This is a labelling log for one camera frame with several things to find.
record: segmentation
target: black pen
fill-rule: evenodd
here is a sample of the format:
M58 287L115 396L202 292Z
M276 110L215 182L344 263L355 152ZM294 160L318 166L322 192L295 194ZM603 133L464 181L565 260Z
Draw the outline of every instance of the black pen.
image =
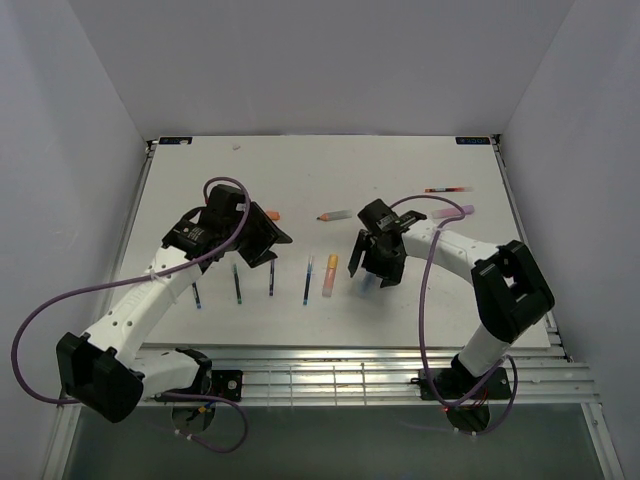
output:
M269 271L269 296L273 297L273 284L276 280L276 260L271 260L271 269Z
M236 283L236 297L238 299L238 305L242 305L242 294L240 293L240 277L238 277L238 266L233 264L233 280Z

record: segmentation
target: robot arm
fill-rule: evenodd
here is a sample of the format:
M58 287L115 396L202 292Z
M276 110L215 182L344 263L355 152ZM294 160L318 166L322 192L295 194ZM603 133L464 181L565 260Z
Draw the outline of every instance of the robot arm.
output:
M163 238L162 247L144 271L149 281L132 287L80 337L67 333L58 342L56 354L65 393L115 423L126 418L141 398L168 390L208 392L211 360L205 355L175 349L143 356L138 350L180 294L227 251L237 250L253 268L276 258L270 251L274 243L291 243L291 238L252 202L244 228L226 250L176 269L226 242L244 206L240 190L214 187L208 204L185 214ZM193 219L198 214L196 223Z
M382 278L382 287L397 285L407 256L427 258L437 225L423 214L398 216L375 200L358 217L366 230L360 231L349 263L352 276L364 254L362 266ZM482 323L452 362L465 383L473 385L555 300L531 252L515 240L498 246L442 231L434 263L475 290Z

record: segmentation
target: white table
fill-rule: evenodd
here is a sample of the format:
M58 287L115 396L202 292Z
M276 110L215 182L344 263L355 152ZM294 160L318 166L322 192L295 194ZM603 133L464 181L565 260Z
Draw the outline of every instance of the white table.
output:
M518 238L507 194L490 145L457 145L454 137L234 136L193 137L189 145L158 145L143 190L120 278L140 274L160 240L186 211L202 205L210 177L237 178L294 240L278 245L275 296L268 296L269 265L250 269L235 253L243 304L236 303L231 260L214 264L198 282L203 308L185 291L148 337L147 345L277 347L415 347L419 280L424 261L408 259L399 286L357 295L347 262L370 201L391 203L426 187L472 186L448 194L476 213L450 228L480 240ZM398 213L445 208L414 201ZM348 220L323 223L326 211L352 209ZM339 255L333 296L321 296L330 253ZM309 255L315 256L309 305L302 305ZM427 295L427 345L462 347L479 324L470 285L435 266ZM122 295L118 292L114 302ZM544 322L519 347L545 348Z

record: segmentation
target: pen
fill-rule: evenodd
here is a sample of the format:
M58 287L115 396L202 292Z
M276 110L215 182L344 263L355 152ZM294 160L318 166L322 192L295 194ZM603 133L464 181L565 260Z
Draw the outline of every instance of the pen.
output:
M238 277L238 266L233 264L233 280L236 283L236 297L238 299L238 305L242 305L242 294L240 293L240 277Z
M473 187L440 187L425 188L424 193L445 193L445 192L471 192Z
M200 310L202 308L202 304L200 303L200 294L198 293L198 286L196 285L196 282L191 284L191 288L193 289L193 298L196 301L196 308Z
M311 272L313 271L313 255L309 255L309 263L307 264L307 282L304 286L304 299L303 305L306 305L309 301L309 285L311 284Z
M269 296L273 297L273 284L276 280L276 260L271 260L271 268L269 271Z

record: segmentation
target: sticker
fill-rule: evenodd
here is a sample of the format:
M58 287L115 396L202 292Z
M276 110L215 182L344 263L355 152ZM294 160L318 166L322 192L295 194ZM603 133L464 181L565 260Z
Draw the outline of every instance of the sticker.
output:
M458 145L491 145L489 137L456 137Z

